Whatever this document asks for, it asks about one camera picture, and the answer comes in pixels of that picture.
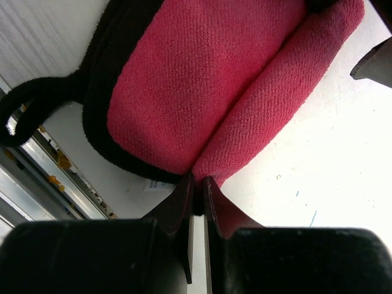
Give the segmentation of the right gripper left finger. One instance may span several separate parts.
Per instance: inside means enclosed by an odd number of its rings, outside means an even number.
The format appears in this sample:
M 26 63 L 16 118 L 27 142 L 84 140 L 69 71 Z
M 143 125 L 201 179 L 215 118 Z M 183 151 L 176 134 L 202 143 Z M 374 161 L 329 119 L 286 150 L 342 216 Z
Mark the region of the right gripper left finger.
M 194 184 L 193 174 L 184 175 L 174 191 L 143 216 L 145 219 L 155 219 L 157 226 L 168 236 L 188 284 L 192 283 L 193 267 Z

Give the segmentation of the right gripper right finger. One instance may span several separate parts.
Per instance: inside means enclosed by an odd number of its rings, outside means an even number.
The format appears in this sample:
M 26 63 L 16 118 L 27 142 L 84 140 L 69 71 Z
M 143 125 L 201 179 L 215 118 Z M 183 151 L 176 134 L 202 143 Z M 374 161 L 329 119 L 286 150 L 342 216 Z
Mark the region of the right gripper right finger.
M 242 293 L 240 253 L 232 239 L 237 230 L 260 229 L 221 191 L 212 177 L 203 180 L 206 285 L 208 293 Z

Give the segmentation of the aluminium mounting rail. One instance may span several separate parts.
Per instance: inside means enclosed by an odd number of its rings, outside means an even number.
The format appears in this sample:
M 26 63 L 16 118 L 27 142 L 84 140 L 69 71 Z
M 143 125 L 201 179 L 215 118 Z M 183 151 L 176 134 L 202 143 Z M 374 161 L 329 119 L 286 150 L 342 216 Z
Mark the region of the aluminium mounting rail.
M 117 219 L 40 126 L 21 146 L 1 145 L 1 238 L 26 221 Z

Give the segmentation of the grey and pink towel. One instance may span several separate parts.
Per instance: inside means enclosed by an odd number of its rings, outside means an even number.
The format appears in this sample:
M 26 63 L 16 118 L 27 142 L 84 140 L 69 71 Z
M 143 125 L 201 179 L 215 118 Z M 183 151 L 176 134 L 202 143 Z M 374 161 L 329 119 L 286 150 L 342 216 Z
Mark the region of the grey and pink towel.
M 1 144 L 26 143 L 75 101 L 112 164 L 223 184 L 291 120 L 363 16 L 363 1 L 110 1 L 76 71 L 1 99 Z

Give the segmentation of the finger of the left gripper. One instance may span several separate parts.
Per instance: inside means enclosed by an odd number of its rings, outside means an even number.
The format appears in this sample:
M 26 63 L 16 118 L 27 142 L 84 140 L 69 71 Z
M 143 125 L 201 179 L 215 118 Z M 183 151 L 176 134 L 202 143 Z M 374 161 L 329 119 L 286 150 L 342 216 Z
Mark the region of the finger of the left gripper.
M 354 66 L 354 80 L 369 79 L 391 88 L 391 38 L 372 48 Z

